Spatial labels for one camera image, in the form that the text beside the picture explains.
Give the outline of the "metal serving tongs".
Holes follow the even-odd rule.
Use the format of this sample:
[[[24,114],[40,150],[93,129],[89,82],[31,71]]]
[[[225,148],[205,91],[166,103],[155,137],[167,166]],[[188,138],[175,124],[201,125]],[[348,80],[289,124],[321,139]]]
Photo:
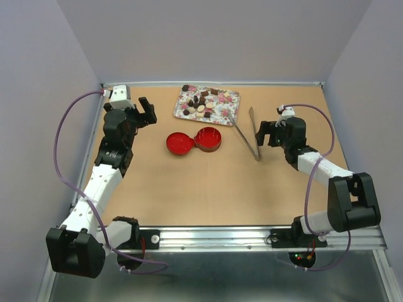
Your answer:
[[[246,144],[246,147],[252,154],[255,161],[261,162],[262,155],[261,155],[260,147],[258,146],[258,143],[256,142],[256,139],[254,136],[256,134],[256,122],[255,122],[255,117],[254,117],[254,108],[252,106],[248,110],[248,115],[249,115],[249,120],[250,120],[250,125],[251,125],[250,132],[243,131],[243,129],[237,124],[236,119],[231,111],[229,111],[229,113],[228,113],[228,119],[229,119],[231,125],[234,126],[235,129],[237,130],[238,134],[242,138],[243,142]]]

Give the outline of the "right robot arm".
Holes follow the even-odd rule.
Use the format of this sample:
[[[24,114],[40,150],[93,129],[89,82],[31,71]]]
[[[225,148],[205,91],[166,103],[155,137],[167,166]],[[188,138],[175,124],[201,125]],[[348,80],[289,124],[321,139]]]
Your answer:
[[[307,145],[306,123],[291,117],[279,123],[263,121],[255,135],[258,146],[268,137],[268,146],[280,147],[285,160],[296,171],[309,175],[327,187],[327,209],[304,213],[293,219],[290,228],[279,228],[270,235],[274,248],[302,248],[312,243],[326,247],[319,236],[329,232],[347,232],[380,224],[381,213],[372,177],[354,173],[325,159]]]

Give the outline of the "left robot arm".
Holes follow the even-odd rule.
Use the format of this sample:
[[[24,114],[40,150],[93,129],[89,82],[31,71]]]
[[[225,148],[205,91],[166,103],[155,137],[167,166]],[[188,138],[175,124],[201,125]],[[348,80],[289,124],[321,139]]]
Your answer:
[[[104,105],[104,137],[99,145],[85,189],[75,188],[79,199],[69,216],[46,236],[53,271],[96,278],[106,257],[124,245],[144,246],[137,219],[118,216],[108,225],[101,219],[111,195],[123,180],[133,158],[132,145],[138,130],[155,124],[154,105],[139,98],[144,112],[132,103]]]

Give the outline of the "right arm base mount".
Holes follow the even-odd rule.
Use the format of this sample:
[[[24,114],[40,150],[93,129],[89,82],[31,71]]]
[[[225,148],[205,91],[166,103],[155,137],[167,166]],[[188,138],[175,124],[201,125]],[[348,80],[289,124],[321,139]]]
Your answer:
[[[315,235],[305,234],[292,228],[275,228],[270,231],[266,243],[274,249],[290,249],[290,263],[304,269],[313,268],[316,261],[316,248],[327,247],[326,241],[320,241]]]

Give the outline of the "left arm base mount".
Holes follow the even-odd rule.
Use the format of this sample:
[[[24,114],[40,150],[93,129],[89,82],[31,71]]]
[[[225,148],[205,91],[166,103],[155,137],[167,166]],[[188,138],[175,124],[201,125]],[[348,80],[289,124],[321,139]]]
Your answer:
[[[146,250],[158,250],[161,238],[161,232],[158,229],[141,230],[137,219],[124,216],[117,216],[113,222],[124,222],[130,225],[130,238],[126,242],[113,246],[118,250],[141,250],[141,253],[131,253],[130,256],[144,259]],[[130,260],[122,255],[117,256],[117,263],[124,269],[130,269],[130,272],[139,272],[142,263],[136,260]]]

